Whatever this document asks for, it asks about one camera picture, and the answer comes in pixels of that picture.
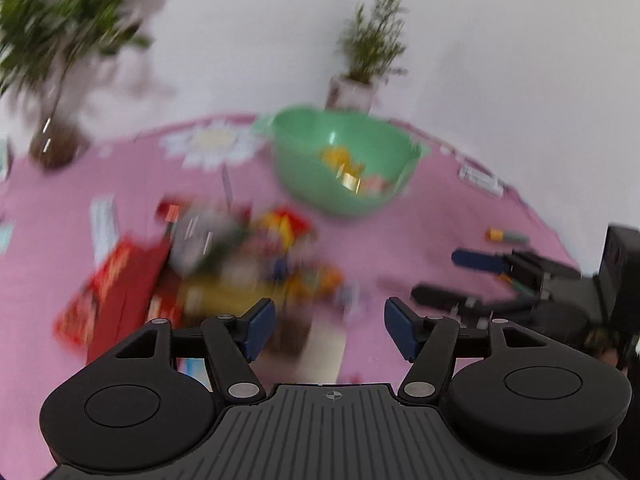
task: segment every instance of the teal object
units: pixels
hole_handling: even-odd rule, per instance
[[[355,112],[293,107],[256,121],[273,136],[273,161],[282,185],[295,197],[340,216],[364,216],[389,202],[411,178],[428,147],[391,124]],[[380,194],[355,193],[321,160],[328,146],[344,146],[365,165],[363,177],[379,174],[390,187]]]

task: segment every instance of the ribbed gray panel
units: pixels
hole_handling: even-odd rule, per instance
[[[557,477],[502,469],[463,447],[437,410],[403,406],[381,384],[280,386],[270,400],[258,406],[229,409],[213,436],[177,462],[120,478],[618,480],[605,466]],[[114,477],[91,476],[66,466],[49,477],[90,479]]]

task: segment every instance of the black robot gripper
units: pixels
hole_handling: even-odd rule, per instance
[[[622,374],[504,319],[437,318],[387,300],[386,330],[413,363],[397,395],[281,384],[267,396],[248,361],[273,330],[268,300],[199,329],[149,322],[44,403],[60,464],[47,478],[620,478],[607,460],[631,397]],[[213,392],[178,357],[204,357]],[[453,376],[463,357],[483,359]]]

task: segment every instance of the white flower pot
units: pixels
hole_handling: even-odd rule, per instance
[[[327,110],[355,110],[368,114],[375,94],[375,85],[365,85],[344,76],[334,76],[331,78],[325,108]]]

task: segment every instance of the potted plant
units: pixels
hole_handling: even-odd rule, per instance
[[[358,5],[338,44],[349,71],[332,78],[326,108],[369,113],[378,83],[390,75],[406,73],[392,66],[406,50],[400,41],[404,27],[400,15],[404,12],[402,0],[374,0],[369,16],[364,4]]]
[[[75,159],[82,144],[59,117],[70,70],[90,56],[116,56],[126,45],[148,48],[131,0],[0,0],[0,95],[8,89],[38,100],[31,158],[46,170]]]

